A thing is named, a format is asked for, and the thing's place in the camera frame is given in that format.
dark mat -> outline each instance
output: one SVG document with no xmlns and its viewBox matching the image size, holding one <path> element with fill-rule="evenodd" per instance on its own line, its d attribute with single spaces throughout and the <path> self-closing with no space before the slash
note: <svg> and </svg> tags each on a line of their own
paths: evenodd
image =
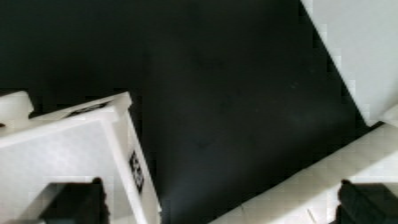
<svg viewBox="0 0 398 224">
<path fill-rule="evenodd" d="M 208 223 L 370 130 L 292 0 L 0 0 L 20 88 L 36 115 L 132 91 L 173 224 Z"/>
</svg>

